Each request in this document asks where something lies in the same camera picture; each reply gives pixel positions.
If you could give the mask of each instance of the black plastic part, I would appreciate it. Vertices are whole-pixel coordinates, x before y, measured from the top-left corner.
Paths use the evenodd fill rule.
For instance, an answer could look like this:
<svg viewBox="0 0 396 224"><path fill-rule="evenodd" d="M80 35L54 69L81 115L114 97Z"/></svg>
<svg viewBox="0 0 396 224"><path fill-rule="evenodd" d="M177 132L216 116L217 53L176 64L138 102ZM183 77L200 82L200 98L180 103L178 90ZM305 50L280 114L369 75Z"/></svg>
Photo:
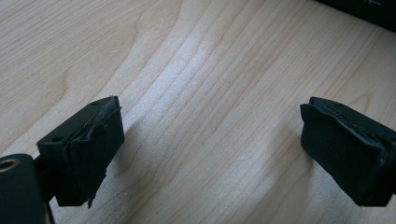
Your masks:
<svg viewBox="0 0 396 224"><path fill-rule="evenodd" d="M317 0L396 32L396 0Z"/></svg>
<svg viewBox="0 0 396 224"><path fill-rule="evenodd" d="M359 206L386 206L395 192L396 132L334 101L301 105L306 152Z"/></svg>
<svg viewBox="0 0 396 224"><path fill-rule="evenodd" d="M14 154L0 159L0 223L53 223L42 200L31 156Z"/></svg>
<svg viewBox="0 0 396 224"><path fill-rule="evenodd" d="M37 142L36 167L46 201L91 206L124 133L117 96L86 105Z"/></svg>

